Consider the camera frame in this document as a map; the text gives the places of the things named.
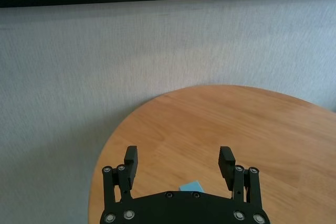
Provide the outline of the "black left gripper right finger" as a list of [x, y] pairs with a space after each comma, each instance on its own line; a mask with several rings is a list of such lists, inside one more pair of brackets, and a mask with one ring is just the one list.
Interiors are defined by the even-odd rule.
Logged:
[[261, 204], [259, 169], [256, 167], [244, 169], [236, 165], [232, 150], [228, 146], [220, 147], [218, 165], [235, 202], [244, 202], [245, 190], [247, 203]]

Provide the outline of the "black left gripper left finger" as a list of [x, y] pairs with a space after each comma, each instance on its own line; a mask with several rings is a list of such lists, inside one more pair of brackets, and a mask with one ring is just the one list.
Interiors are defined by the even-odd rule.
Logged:
[[116, 168], [105, 166], [102, 169], [103, 175], [103, 196], [105, 204], [116, 203], [114, 193], [115, 186], [118, 186], [121, 194], [121, 202], [127, 202], [132, 199], [131, 190], [138, 167], [138, 149], [137, 146], [128, 146], [123, 164]]

